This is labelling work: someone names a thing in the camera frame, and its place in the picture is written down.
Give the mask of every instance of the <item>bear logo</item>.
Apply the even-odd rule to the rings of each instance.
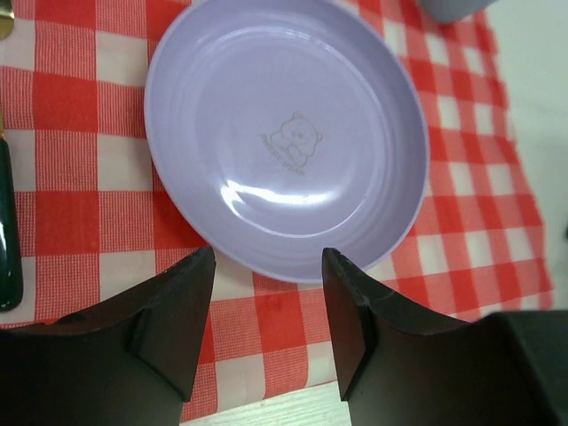
[[[301,113],[295,112],[280,129],[270,136],[270,142],[277,146],[290,161],[302,168],[316,152],[316,145],[323,136]]]

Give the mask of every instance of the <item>gold utensil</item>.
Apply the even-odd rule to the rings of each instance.
[[[10,35],[14,28],[12,0],[0,0],[0,40]]]

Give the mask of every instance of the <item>purple plate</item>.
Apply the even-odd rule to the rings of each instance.
[[[270,277],[321,281],[321,250],[368,268],[422,203],[428,133],[374,30],[324,0],[207,0],[160,41],[146,132],[181,214]]]

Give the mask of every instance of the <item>utensil handle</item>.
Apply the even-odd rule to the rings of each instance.
[[[0,138],[0,311],[20,304],[24,292],[10,150]]]

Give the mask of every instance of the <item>red checkered tablecloth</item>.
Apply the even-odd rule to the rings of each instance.
[[[0,91],[25,296],[0,323],[54,320],[205,244],[154,172],[142,112],[148,61],[187,6],[14,0],[15,30],[0,42]],[[485,15],[440,27],[414,0],[348,7],[398,54],[430,130],[422,212],[371,274],[465,320],[548,308],[542,222],[517,158]],[[333,380],[322,289],[267,279],[219,254],[217,261],[183,420]]]

